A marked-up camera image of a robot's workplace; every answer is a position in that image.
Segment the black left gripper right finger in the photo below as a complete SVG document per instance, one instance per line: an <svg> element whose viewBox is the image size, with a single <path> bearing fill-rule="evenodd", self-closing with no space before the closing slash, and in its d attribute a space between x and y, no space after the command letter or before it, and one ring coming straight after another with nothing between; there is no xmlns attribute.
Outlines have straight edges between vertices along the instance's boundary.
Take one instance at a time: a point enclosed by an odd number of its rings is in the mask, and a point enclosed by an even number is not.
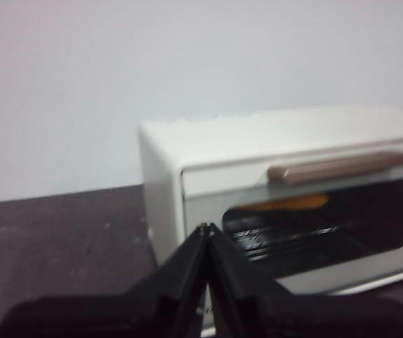
<svg viewBox="0 0 403 338"><path fill-rule="evenodd" d="M402 303L360 294L293 294L249 262L213 223L207 228L219 337L403 337Z"/></svg>

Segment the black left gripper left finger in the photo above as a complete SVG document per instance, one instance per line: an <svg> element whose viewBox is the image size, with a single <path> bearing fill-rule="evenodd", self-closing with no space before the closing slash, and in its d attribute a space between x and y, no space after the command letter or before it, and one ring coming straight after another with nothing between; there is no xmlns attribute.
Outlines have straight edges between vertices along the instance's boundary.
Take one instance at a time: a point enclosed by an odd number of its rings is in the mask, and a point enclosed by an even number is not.
<svg viewBox="0 0 403 338"><path fill-rule="evenodd" d="M55 296L20 303L0 337L197 337L202 326L207 226L122 294Z"/></svg>

